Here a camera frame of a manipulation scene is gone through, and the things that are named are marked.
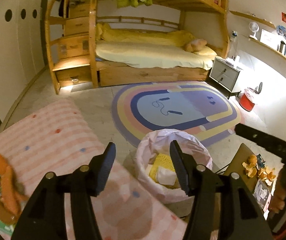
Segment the operator right hand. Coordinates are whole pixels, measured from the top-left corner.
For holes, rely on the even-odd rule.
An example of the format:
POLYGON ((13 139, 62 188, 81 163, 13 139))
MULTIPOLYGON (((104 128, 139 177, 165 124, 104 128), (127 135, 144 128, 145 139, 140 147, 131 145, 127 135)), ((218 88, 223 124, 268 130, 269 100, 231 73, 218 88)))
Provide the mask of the operator right hand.
POLYGON ((269 210, 279 213, 285 207, 286 189, 277 182, 274 196, 271 199, 269 210))

